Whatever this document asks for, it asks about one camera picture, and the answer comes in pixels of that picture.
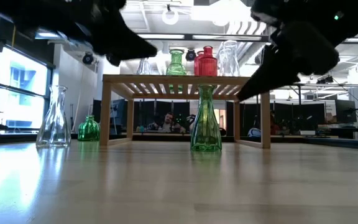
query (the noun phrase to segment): slatted shelf top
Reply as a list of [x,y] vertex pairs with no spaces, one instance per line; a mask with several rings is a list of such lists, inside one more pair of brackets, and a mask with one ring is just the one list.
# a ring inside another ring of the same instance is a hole
[[103,75],[103,83],[127,100],[197,100],[198,85],[215,85],[214,100],[237,100],[249,77],[195,77],[167,75]]

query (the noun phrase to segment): red bottle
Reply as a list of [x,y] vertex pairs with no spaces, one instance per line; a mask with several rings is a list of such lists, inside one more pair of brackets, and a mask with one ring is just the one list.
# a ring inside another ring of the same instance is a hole
[[197,52],[197,57],[194,59],[194,75],[199,76],[200,75],[200,58],[204,56],[203,51]]
[[199,59],[199,75],[198,76],[212,76],[218,75],[218,60],[212,55],[212,47],[204,47],[204,55]]

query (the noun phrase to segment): wooden stand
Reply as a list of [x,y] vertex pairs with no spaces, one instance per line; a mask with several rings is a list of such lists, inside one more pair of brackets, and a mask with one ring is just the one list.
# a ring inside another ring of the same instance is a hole
[[[120,144],[132,140],[134,125],[134,99],[198,100],[197,86],[216,85],[214,100],[234,101],[234,139],[240,144],[270,148],[270,100],[269,94],[262,95],[261,124],[262,142],[240,140],[240,102],[238,91],[248,77],[194,77],[161,75],[103,75],[103,94],[101,105],[100,146]],[[109,140],[111,92],[114,91],[128,101],[127,137]]]

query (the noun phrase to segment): light wooden floor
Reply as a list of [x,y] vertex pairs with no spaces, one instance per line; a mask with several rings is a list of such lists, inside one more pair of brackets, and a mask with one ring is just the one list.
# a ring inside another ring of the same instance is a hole
[[358,224],[358,150],[0,146],[0,223]]

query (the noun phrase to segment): green bottle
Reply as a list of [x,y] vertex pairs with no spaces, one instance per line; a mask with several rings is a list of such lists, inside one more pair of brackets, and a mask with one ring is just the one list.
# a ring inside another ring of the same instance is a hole
[[[181,58],[184,51],[180,49],[173,49],[169,51],[171,54],[171,64],[167,68],[167,75],[186,75],[186,69],[181,64]],[[173,85],[169,85],[170,91],[173,91]],[[183,86],[178,85],[179,92],[183,91]]]
[[222,150],[221,132],[216,121],[212,93],[213,85],[199,85],[200,102],[191,135],[191,150],[215,152]]
[[94,116],[87,116],[85,122],[80,124],[78,131],[78,140],[99,141],[99,129],[99,124],[94,120]]

